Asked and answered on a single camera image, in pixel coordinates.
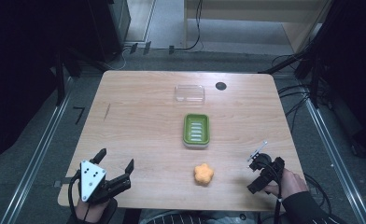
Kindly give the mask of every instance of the human hand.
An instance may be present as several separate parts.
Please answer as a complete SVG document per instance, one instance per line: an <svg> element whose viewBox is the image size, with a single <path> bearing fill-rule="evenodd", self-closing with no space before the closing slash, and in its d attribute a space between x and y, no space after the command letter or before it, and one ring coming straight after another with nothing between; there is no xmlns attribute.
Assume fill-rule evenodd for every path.
<svg viewBox="0 0 366 224"><path fill-rule="evenodd" d="M288 196L308 191L308 187L305 184L305 181L300 178L299 175L294 174L288 169L284 169L281 180L281 189L282 189L282 198L286 199ZM264 189L264 191L270 192L273 195L277 196L279 192L279 188L277 185L272 186L268 185Z"/></svg>
<svg viewBox="0 0 366 224"><path fill-rule="evenodd" d="M91 204L90 209L88 208L89 204L84 203L81 199L78 199L76 206L76 215L80 220L84 220L90 223L97 223L104 213L104 210L107 208L109 201L105 203L99 204Z"/></svg>

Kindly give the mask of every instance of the wire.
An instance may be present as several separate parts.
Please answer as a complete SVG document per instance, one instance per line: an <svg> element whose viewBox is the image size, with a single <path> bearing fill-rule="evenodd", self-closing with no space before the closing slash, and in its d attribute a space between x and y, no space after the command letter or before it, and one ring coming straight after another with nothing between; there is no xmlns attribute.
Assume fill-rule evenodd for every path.
<svg viewBox="0 0 366 224"><path fill-rule="evenodd" d="M122 49L130 49L133 45L126 45Z"/></svg>
<svg viewBox="0 0 366 224"><path fill-rule="evenodd" d="M303 48L301 50L301 52L299 53L293 53L293 54L285 54L285 55L279 55L277 57L275 57L272 61L271 61L271 66L274 67L274 62L276 61L276 59L281 58L281 57L287 57L287 59L289 59L290 57L294 58L296 60L296 62L305 62L305 61L311 61L311 59L307 58L307 59L300 59L297 58L296 56L301 54L302 52L307 51L310 47L312 47L314 45L314 41L311 40L311 38L308 39L308 44L305 46L305 48ZM293 70L296 70L297 68L293 67L291 65L292 63L289 64L289 67L292 68Z"/></svg>
<svg viewBox="0 0 366 224"><path fill-rule="evenodd" d="M111 70L121 70L121 69L123 69L124 67L125 67L125 65L127 64L127 60L125 59L125 57L124 57L124 53L125 53L125 51L127 51L128 49L125 49L123 52L122 52L122 54L121 54L121 57L122 57L122 60L124 61L124 64L122 65L122 67L120 67L120 68L114 68L114 67L112 67L112 66L110 66L108 63L102 63L103 65L105 65L105 66L107 66L109 69L111 69Z"/></svg>
<svg viewBox="0 0 366 224"><path fill-rule="evenodd" d="M173 49L173 50L183 50L183 51L186 51L186 52L198 52L198 51L201 51L204 48L204 43L202 41L200 41L200 39L201 39L200 22L201 22L202 11L203 11L203 0L199 0L198 5L197 5L197 9L196 9L196 12L195 12L195 21L196 21L196 24L197 24L197 31L198 31L197 40L195 41L195 43L189 48L185 48L185 49L178 48L178 49ZM197 46L198 42L200 42L201 45L202 45L200 50L188 51L190 49L195 48L195 46Z"/></svg>
<svg viewBox="0 0 366 224"><path fill-rule="evenodd" d="M260 224L262 224L265 220L270 219L272 217L274 217L274 216L268 216L268 217L265 217L265 218L261 219Z"/></svg>
<svg viewBox="0 0 366 224"><path fill-rule="evenodd" d="M85 223L85 220L87 219L87 215L88 213L90 212L90 204L88 204L88 207L87 207L87 212L85 213L85 216L84 216L84 219L83 219L83 223Z"/></svg>
<svg viewBox="0 0 366 224"><path fill-rule="evenodd" d="M275 205L275 210L274 210L274 224L278 224L278 220L279 220L279 212L280 212L280 208L281 208L281 201L282 201L282 186L281 186L281 181L279 178L279 175L276 173L276 171L274 170L274 168L272 166L270 166L269 164L266 164L264 162L259 161L258 164L262 164L264 166L266 166L267 168L269 168L274 176L274 181L276 182L277 186L278 186L278 194L277 194L277 200L276 200L276 205Z"/></svg>
<svg viewBox="0 0 366 224"><path fill-rule="evenodd" d="M70 179L69 188L68 188L68 191L67 191L67 197L68 197L68 200L69 200L70 212L72 213L73 219L75 220L76 223L78 223L78 218L77 218L75 206L73 204L72 187L75 184L76 180L79 179L79 177L80 177L80 170L77 170L76 174L72 177L72 179Z"/></svg>
<svg viewBox="0 0 366 224"><path fill-rule="evenodd" d="M295 110L297 110L297 109L299 109L302 105L303 105L303 103L305 103L305 101L306 100L308 100L309 99L309 96L308 95L306 95L305 97L303 97L301 100L300 100L300 102L299 103L297 103L296 105L294 105L291 109L290 109L290 111L288 111L287 113L285 113L285 116L287 117L289 114L291 114L293 111L295 111Z"/></svg>
<svg viewBox="0 0 366 224"><path fill-rule="evenodd" d="M281 95L281 96L279 96L279 98L284 98L284 97L287 97L287 96L290 96L290 95L309 94L309 93L311 93L311 92L309 92L309 91L295 91L295 92L287 93L285 95Z"/></svg>
<svg viewBox="0 0 366 224"><path fill-rule="evenodd" d="M311 183L312 185L314 185L315 188L317 188L321 193L322 193L322 196L323 196L323 199L326 201L326 204L328 205L328 213L329 215L331 215L331 202L329 200L329 197L328 195L326 194L325 190L323 190L323 188L319 185L319 183L317 183L317 181L310 175L304 173L304 176L305 176L305 179Z"/></svg>
<svg viewBox="0 0 366 224"><path fill-rule="evenodd" d="M301 99L301 101L296 105L296 108L294 108L294 115L293 115L293 120L291 122L291 129L290 129L290 133L293 133L294 130L294 121L296 120L296 115L297 112L299 111L300 107L303 106L303 104L309 99L309 95L305 96L304 98Z"/></svg>
<svg viewBox="0 0 366 224"><path fill-rule="evenodd" d="M301 84L301 85L284 87L284 88L278 90L278 94L280 94L284 91L288 91L288 90L291 90L291 89L294 89L294 88L299 88L299 87L310 87L310 85L309 84Z"/></svg>

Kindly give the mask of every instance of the gray floor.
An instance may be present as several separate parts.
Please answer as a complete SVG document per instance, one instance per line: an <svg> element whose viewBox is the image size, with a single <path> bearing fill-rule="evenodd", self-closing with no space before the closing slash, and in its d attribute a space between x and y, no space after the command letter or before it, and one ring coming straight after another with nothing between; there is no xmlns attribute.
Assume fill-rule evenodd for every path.
<svg viewBox="0 0 366 224"><path fill-rule="evenodd" d="M184 1L156 0L147 42L154 49L185 48ZM291 54L292 48L280 22L221 21L200 22L201 43L192 50L249 53ZM187 47L191 47L198 36L195 20L188 20Z"/></svg>
<svg viewBox="0 0 366 224"><path fill-rule="evenodd" d="M154 21L148 36L148 40L153 39L152 47L156 47L156 44L160 44L157 48L164 48L173 44L178 46L180 42L175 37L164 35L164 41L162 42L161 38L154 36L157 33ZM281 39L279 37L274 42L282 43L280 45L287 45L286 42L283 42L283 38ZM152 49L148 54L144 54L142 49L138 49L134 54L126 51L124 53L125 61L120 58L119 60L110 62L109 65L114 68L122 68L123 70L251 73L271 67L273 60L278 55L289 54L287 49L275 49L275 46L269 47L270 51L275 49L274 52L260 50L260 53L253 46L253 48L249 48L245 52L237 53L226 52L231 47L229 45L223 46L227 48L224 50L203 50L201 52L176 51L172 55L167 50ZM276 60L274 63L280 62L280 60L283 60L283 58ZM287 67L282 72L274 75L278 89L297 84L291 75L292 71L291 67ZM16 217L16 223L65 223L70 215L68 208L58 205L57 196L59 194L59 188L55 188L53 185L54 181L62 179L65 175L101 78L102 74L89 66L84 66L83 75L80 78L74 79L71 96L67 102L59 126L49 143L48 150L39 166L33 185L28 191L26 198L24 198L25 200L22 202L22 207L18 207L18 210L20 211L21 209L21 211ZM283 98L281 102L285 111L290 110L297 104L300 101L300 97L300 95L294 95ZM27 125L16 144L0 156L0 221L7 211L14 191L20 184L26 167L31 161L42 134L49 123L49 119L55 111L55 102L56 94L54 93ZM73 109L73 106L83 106L86 108L78 124L75 124L78 111ZM351 153L348 139L332 111L326 106L320 107L320 111L338 146L348 171L352 175L366 203L366 159L355 157ZM291 122L292 116L290 115L288 117L288 123L291 124ZM331 198L333 213L342 217L348 223L360 223L354 214L350 201L346 197L342 183L337 177L327 150L318 134L317 127L305 106L301 107L296 116L292 136L303 170L313 176L328 193ZM314 192L314 197L318 199L319 195ZM124 209L119 209L112 223L121 223L123 214Z"/></svg>

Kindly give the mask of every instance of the floor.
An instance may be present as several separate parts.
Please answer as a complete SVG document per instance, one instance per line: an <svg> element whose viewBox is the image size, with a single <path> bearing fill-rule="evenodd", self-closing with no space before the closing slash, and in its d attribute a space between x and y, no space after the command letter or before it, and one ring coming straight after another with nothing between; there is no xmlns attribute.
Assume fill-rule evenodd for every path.
<svg viewBox="0 0 366 224"><path fill-rule="evenodd" d="M128 5L133 9L133 22L128 31L127 42L151 42L150 47L153 49L186 47L183 32L184 1L139 2L128 0ZM137 13L144 10L152 13ZM198 34L196 20L188 20L187 47L194 45ZM201 41L193 51L273 55L293 53L280 22L200 20L200 35Z"/></svg>

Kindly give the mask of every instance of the orange flower-shaped object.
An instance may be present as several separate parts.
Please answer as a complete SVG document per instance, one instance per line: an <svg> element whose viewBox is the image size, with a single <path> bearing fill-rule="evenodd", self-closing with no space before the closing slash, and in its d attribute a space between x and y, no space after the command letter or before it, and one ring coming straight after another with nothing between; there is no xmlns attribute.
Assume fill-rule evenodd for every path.
<svg viewBox="0 0 366 224"><path fill-rule="evenodd" d="M208 164L203 163L202 165L195 167L194 174L195 181L202 185L207 185L212 180L214 171L209 167Z"/></svg>

